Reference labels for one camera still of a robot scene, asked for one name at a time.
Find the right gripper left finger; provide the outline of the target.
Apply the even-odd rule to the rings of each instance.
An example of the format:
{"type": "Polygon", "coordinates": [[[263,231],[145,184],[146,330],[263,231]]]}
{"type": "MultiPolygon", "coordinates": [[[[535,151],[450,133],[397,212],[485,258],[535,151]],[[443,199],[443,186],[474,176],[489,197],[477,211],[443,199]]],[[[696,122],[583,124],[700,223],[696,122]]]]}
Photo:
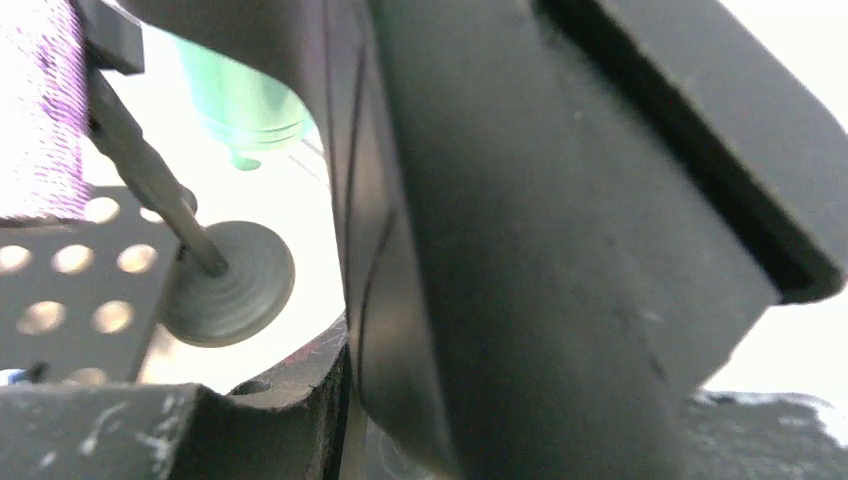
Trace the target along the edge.
{"type": "Polygon", "coordinates": [[[1,391],[5,479],[321,479],[333,461],[346,326],[227,395],[199,384],[1,391]]]}

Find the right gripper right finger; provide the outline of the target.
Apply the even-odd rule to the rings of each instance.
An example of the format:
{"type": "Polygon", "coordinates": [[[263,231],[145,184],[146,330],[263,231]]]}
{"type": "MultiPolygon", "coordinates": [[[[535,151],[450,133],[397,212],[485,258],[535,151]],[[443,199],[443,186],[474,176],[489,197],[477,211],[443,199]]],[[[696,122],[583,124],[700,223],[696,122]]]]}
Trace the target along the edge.
{"type": "Polygon", "coordinates": [[[681,420],[688,479],[847,478],[847,415],[817,397],[700,391],[681,420]]]}

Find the black music stand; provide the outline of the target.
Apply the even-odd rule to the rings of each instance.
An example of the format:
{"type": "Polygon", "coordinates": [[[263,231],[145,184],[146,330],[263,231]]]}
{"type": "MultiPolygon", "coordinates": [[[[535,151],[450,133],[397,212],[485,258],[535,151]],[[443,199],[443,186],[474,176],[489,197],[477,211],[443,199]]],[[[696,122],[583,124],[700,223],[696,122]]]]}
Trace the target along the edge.
{"type": "MultiPolygon", "coordinates": [[[[346,303],[321,479],[688,479],[702,383],[846,283],[846,133],[719,2],[110,6],[319,128],[346,303]]],[[[188,257],[87,108],[83,219],[1,218],[1,391],[140,385],[188,257]]]]}

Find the green microphone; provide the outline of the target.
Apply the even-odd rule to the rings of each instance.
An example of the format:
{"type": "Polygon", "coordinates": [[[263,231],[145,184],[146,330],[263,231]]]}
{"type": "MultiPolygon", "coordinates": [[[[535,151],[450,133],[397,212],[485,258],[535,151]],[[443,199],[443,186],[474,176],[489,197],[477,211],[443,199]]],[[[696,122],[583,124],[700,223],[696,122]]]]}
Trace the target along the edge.
{"type": "Polygon", "coordinates": [[[191,101],[203,129],[242,171],[301,141],[314,126],[304,103],[275,78],[196,43],[174,37],[191,101]]]}

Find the purple glitter microphone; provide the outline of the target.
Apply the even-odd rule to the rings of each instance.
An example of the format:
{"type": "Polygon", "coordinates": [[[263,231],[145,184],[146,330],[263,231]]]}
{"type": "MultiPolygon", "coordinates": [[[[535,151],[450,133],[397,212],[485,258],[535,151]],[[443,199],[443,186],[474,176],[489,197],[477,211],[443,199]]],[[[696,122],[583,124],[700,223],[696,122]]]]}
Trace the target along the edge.
{"type": "Polygon", "coordinates": [[[89,187],[87,67],[69,1],[1,4],[1,218],[75,222],[89,187]]]}

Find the black round mic stand rear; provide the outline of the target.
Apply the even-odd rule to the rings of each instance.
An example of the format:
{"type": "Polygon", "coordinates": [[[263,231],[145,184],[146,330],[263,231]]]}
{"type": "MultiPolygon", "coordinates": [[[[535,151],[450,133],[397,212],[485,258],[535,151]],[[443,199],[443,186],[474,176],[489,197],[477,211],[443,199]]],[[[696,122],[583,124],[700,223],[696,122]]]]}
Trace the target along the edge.
{"type": "Polygon", "coordinates": [[[141,27],[103,1],[75,1],[86,51],[90,138],[115,165],[143,207],[157,213],[180,241],[187,259],[178,269],[165,326],[200,347],[243,341],[267,327],[293,290],[294,260],[282,238],[249,221],[203,227],[196,200],[167,166],[118,94],[106,70],[145,70],[141,27]]]}

